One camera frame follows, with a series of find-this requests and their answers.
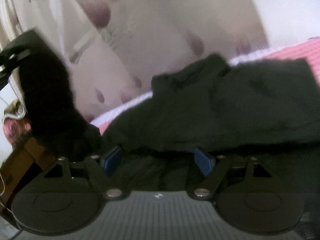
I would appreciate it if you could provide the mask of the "brown wooden furniture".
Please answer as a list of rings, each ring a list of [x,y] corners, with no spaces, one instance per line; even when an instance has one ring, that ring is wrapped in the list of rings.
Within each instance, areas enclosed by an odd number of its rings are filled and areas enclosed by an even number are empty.
[[[22,145],[16,147],[11,155],[1,165],[1,206],[8,206],[8,201],[14,189],[25,177],[32,165],[46,170],[56,161],[56,158],[47,153],[33,137],[29,138]]]

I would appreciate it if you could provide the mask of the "black padded jacket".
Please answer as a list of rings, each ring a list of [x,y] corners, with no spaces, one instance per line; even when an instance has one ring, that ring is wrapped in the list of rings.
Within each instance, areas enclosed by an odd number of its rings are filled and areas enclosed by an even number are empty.
[[[152,80],[153,95],[103,134],[73,104],[68,73],[33,31],[15,41],[32,132],[56,156],[82,161],[126,151],[117,181],[170,189],[170,169],[189,151],[263,158],[299,191],[319,191],[319,87],[308,63],[261,60],[237,67],[210,55]]]

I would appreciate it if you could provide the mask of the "beige leaf print curtain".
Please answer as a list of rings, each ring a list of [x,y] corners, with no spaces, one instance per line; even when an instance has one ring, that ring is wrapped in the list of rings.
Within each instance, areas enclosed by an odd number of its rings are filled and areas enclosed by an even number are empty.
[[[86,119],[211,53],[268,45],[252,0],[1,0],[7,41],[35,29],[65,62]]]

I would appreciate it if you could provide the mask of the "pink checked bed sheet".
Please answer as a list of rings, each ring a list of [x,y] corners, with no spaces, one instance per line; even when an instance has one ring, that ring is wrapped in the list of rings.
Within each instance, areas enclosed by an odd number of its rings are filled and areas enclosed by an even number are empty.
[[[258,61],[264,59],[273,60],[296,60],[305,59],[310,66],[310,69],[319,82],[319,38],[311,38],[305,42],[294,46],[282,48],[262,49],[252,52],[247,55],[240,55],[228,61],[232,67],[239,66],[242,63],[250,61]],[[99,128],[101,134],[107,129],[108,125],[121,113],[127,111],[129,108],[135,107],[144,100],[152,97],[152,91],[148,91],[112,110],[106,111],[97,118],[91,121],[91,124]]]

